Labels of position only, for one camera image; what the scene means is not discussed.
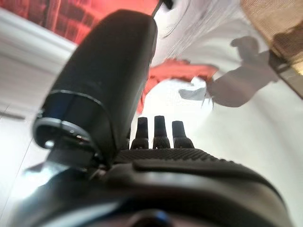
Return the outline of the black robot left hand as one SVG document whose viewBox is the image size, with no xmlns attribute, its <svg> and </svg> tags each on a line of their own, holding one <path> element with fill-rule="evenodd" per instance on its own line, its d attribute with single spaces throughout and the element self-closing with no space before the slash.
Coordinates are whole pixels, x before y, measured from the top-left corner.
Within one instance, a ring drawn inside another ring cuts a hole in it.
<svg viewBox="0 0 303 227">
<path fill-rule="evenodd" d="M 130 128 L 156 46 L 152 16 L 119 10 L 84 39 L 32 127 L 50 150 L 28 168 L 41 178 L 14 227 L 290 227 L 274 186 L 253 170 L 196 149 L 183 122 L 146 118 Z"/>
</svg>

